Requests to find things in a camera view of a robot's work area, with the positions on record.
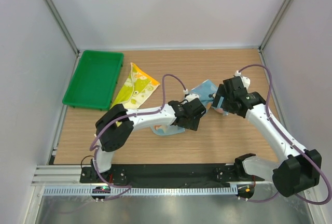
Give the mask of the blue polka dot towel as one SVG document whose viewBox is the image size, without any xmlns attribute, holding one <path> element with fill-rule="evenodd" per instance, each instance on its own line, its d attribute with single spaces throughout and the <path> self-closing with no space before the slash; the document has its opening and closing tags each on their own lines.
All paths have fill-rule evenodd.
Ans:
<svg viewBox="0 0 332 224">
<path fill-rule="evenodd" d="M 217 86 L 210 80 L 206 80 L 195 88 L 191 89 L 190 93 L 197 94 L 199 96 L 199 100 L 206 108 L 206 114 L 210 109 L 214 109 L 216 112 L 222 114 L 223 116 L 227 116 L 228 112 L 224 111 L 222 108 L 212 107 L 213 98 L 209 97 L 209 95 L 216 93 L 216 91 Z M 151 127 L 151 130 L 156 135 L 168 136 L 183 133 L 186 129 L 176 125 L 155 125 Z"/>
</svg>

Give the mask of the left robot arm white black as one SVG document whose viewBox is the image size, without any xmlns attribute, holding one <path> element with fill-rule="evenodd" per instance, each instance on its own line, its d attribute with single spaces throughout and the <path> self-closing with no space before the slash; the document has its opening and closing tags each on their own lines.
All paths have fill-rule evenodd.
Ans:
<svg viewBox="0 0 332 224">
<path fill-rule="evenodd" d="M 173 135 L 185 129 L 196 131 L 205 106 L 195 95 L 183 101 L 170 101 L 160 107 L 126 109 L 123 104 L 112 107 L 96 124 L 92 177 L 103 183 L 109 179 L 112 159 L 132 132 L 144 128 L 161 136 Z"/>
</svg>

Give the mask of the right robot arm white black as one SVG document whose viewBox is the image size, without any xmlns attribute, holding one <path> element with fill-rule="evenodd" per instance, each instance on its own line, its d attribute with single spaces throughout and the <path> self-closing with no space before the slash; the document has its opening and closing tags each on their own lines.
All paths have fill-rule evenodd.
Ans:
<svg viewBox="0 0 332 224">
<path fill-rule="evenodd" d="M 280 163 L 267 179 L 282 196 L 290 197 L 319 184 L 320 153 L 297 142 L 271 113 L 265 99 L 258 92 L 247 91 L 240 76 L 218 86 L 212 105 L 243 117 L 263 135 Z"/>
</svg>

